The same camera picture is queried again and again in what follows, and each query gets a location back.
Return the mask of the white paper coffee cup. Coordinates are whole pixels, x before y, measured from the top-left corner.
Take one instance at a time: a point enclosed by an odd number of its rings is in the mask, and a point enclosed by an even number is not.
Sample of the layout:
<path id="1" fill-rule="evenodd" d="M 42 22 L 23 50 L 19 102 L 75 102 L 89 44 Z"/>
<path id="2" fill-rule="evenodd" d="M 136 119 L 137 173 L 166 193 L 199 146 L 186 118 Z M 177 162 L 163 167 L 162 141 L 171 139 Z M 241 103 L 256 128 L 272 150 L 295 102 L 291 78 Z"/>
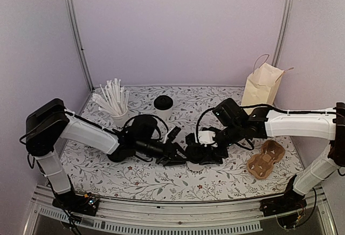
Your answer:
<path id="1" fill-rule="evenodd" d="M 165 110 L 160 110 L 160 109 L 155 109 L 155 112 L 158 117 L 160 117 L 164 122 L 169 122 L 170 117 L 172 116 L 172 108 L 170 107 L 169 109 Z"/>

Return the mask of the black plastic cup lid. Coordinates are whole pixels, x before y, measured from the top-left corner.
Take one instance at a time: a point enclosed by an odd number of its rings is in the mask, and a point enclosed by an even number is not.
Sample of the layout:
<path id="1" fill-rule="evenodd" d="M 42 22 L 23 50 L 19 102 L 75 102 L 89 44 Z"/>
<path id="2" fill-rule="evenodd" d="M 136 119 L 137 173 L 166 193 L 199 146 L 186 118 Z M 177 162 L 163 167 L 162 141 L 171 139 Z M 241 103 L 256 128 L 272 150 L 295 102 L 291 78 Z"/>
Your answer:
<path id="1" fill-rule="evenodd" d="M 173 99 L 167 95 L 160 95 L 154 100 L 157 110 L 168 110 L 173 106 Z"/>

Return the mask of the beige paper takeout bag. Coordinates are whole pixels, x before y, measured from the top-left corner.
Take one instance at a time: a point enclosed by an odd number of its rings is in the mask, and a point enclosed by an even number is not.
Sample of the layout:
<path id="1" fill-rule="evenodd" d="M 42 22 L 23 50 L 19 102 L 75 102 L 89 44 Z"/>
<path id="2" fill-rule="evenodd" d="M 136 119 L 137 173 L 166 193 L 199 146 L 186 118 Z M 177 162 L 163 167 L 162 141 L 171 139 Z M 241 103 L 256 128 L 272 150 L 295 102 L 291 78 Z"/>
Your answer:
<path id="1" fill-rule="evenodd" d="M 254 63 L 253 71 L 246 79 L 241 106 L 254 106 L 258 104 L 273 105 L 281 79 L 291 67 L 286 70 L 276 68 L 266 61 L 269 54 L 262 54 Z"/>

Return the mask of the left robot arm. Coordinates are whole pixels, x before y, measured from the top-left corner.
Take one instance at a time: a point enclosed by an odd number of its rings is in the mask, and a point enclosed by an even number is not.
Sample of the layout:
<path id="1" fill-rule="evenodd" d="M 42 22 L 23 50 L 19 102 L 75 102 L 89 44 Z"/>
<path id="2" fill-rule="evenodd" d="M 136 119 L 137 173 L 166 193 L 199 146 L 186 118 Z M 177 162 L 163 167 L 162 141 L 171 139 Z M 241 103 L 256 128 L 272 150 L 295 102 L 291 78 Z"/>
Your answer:
<path id="1" fill-rule="evenodd" d="M 167 129 L 165 136 L 153 138 L 158 124 L 167 124 L 158 116 L 140 114 L 128 119 L 121 130 L 109 130 L 68 110 L 64 102 L 55 98 L 26 118 L 26 133 L 19 142 L 29 156 L 41 167 L 50 183 L 56 200 L 68 210 L 76 210 L 87 195 L 78 196 L 68 174 L 63 169 L 54 146 L 59 139 L 67 139 L 106 154 L 113 162 L 121 162 L 137 153 L 155 158 L 158 164 L 184 164 L 187 155 L 174 141 L 180 128 Z"/>

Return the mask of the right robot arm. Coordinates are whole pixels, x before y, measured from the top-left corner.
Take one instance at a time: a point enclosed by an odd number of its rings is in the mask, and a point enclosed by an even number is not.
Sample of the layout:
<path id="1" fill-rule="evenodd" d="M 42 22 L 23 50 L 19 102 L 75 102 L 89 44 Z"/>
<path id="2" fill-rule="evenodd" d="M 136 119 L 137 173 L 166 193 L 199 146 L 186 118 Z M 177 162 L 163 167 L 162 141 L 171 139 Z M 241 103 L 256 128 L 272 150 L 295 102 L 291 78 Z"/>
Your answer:
<path id="1" fill-rule="evenodd" d="M 228 147 L 243 139 L 278 136 L 328 140 L 322 154 L 289 180 L 278 203 L 283 211 L 291 211 L 312 188 L 344 167 L 343 102 L 321 110 L 282 110 L 265 103 L 240 106 L 229 98 L 210 111 L 225 128 L 218 132 L 196 129 L 195 141 L 205 146 Z"/>

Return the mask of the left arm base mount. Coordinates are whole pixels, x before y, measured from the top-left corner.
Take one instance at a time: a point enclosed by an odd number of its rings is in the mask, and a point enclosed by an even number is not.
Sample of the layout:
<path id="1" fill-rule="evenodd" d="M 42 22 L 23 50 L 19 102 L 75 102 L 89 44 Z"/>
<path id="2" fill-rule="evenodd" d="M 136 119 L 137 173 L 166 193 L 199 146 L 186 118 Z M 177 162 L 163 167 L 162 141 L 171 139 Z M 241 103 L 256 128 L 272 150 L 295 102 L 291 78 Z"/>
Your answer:
<path id="1" fill-rule="evenodd" d="M 83 195 L 78 195 L 72 188 L 70 191 L 62 194 L 57 194 L 51 188 L 54 200 L 52 205 L 62 210 L 74 213 L 80 213 L 88 216 L 96 216 L 99 207 L 99 197 L 95 194 L 87 192 Z"/>

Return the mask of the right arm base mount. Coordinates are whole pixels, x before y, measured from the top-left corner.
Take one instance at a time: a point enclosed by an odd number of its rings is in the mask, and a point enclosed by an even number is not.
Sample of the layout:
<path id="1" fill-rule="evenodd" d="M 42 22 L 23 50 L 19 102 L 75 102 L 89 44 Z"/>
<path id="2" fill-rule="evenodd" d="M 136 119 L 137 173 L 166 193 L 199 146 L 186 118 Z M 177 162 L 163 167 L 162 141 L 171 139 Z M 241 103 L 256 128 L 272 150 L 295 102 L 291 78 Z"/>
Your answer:
<path id="1" fill-rule="evenodd" d="M 302 209 L 307 205 L 305 195 L 293 191 L 294 179 L 295 176 L 290 179 L 283 195 L 260 201 L 259 210 L 265 217 Z"/>

